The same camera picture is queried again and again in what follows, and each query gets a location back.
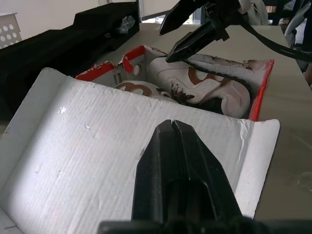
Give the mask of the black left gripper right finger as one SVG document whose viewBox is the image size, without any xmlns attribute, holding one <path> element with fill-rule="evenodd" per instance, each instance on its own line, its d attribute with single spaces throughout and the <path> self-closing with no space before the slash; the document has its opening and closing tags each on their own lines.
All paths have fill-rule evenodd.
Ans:
<svg viewBox="0 0 312 234">
<path fill-rule="evenodd" d="M 187 215 L 195 221 L 230 221 L 242 216 L 226 173 L 191 125 L 174 121 L 191 198 Z"/>
</svg>

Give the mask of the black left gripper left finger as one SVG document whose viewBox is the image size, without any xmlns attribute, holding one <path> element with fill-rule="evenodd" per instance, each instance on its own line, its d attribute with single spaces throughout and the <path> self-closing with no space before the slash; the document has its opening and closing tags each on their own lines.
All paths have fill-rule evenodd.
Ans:
<svg viewBox="0 0 312 234">
<path fill-rule="evenodd" d="M 166 120 L 156 126 L 136 167 L 132 220 L 182 217 L 180 124 Z"/>
</svg>

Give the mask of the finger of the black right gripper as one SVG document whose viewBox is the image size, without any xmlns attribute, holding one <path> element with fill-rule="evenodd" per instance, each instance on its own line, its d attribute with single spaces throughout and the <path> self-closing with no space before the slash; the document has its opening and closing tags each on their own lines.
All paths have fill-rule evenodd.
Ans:
<svg viewBox="0 0 312 234">
<path fill-rule="evenodd" d="M 187 60 L 215 40 L 229 38 L 226 28 L 228 23 L 208 21 L 196 30 L 189 32 L 175 43 L 166 57 L 167 63 Z"/>
<path fill-rule="evenodd" d="M 165 35 L 179 28 L 197 8 L 194 0 L 180 0 L 165 16 L 159 35 Z"/>
</svg>

